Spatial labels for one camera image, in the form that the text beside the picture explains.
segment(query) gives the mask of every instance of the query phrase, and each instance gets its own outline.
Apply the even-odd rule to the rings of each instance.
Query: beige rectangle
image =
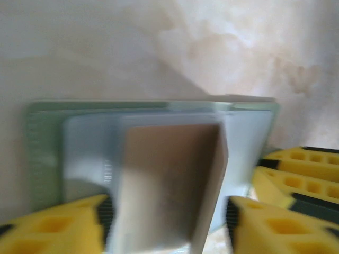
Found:
[[[125,142],[114,253],[202,252],[225,173],[217,124],[143,126]]]

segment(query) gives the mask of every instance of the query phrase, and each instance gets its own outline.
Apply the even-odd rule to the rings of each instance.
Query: beige marbled wall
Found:
[[[0,204],[26,209],[37,98],[276,97],[273,145],[339,147],[336,0],[0,2]]]

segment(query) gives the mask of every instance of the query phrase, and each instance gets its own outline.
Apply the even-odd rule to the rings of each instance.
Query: cardboard piece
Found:
[[[143,126],[128,131],[114,253],[179,248],[202,253],[226,170],[217,124]]]

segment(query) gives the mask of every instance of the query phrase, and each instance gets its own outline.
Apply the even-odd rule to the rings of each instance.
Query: marble surface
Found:
[[[33,99],[269,96],[274,146],[338,148],[338,27],[336,0],[1,1],[0,221],[28,211]]]

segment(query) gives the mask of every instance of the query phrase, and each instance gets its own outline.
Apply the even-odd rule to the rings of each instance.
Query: white marble background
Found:
[[[339,147],[337,0],[0,1],[0,221],[27,212],[38,98],[276,97],[275,146]]]

